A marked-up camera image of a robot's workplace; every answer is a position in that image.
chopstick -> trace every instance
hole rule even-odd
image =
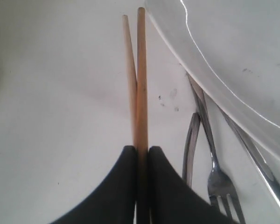
[[[137,114],[136,136],[138,150],[138,188],[137,188],[137,223],[149,224],[149,206],[147,190],[147,68],[146,68],[146,37],[145,9],[138,9],[137,21]]]
[[[147,189],[147,68],[145,9],[138,9],[137,21],[137,73],[136,78],[133,48],[128,17],[123,15],[123,29],[126,46],[126,71],[129,89],[130,113],[133,132],[133,144],[138,152],[137,167],[137,224],[149,224],[149,205]]]
[[[136,138],[137,78],[136,78],[136,70],[135,70],[135,63],[134,63],[129,20],[127,15],[122,16],[122,24],[124,30],[125,46],[126,46],[126,72],[127,72],[128,90],[129,90],[133,145],[137,147],[137,138]]]

metal fork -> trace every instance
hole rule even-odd
[[[207,114],[207,108],[205,102],[203,102],[201,99],[204,97],[199,97],[195,90],[197,88],[200,88],[198,84],[194,83],[194,80],[190,78],[190,84],[193,90],[197,110],[199,112],[202,125],[204,127],[204,131],[207,137],[207,141],[210,146],[210,157],[212,162],[212,170],[210,172],[210,176],[208,179],[208,193],[210,198],[210,204],[212,206],[215,206],[217,209],[219,209],[218,204],[218,198],[220,197],[224,206],[224,209],[226,211],[227,217],[232,219],[232,214],[230,211],[230,207],[228,204],[227,196],[230,196],[231,201],[233,203],[234,209],[237,213],[239,222],[241,224],[245,224],[245,218],[243,211],[241,209],[238,195],[235,190],[235,187],[231,181],[231,179],[228,177],[227,174],[225,174],[222,169],[220,168],[219,161],[216,154],[216,148],[214,144],[213,135],[210,128],[210,122],[209,117]]]

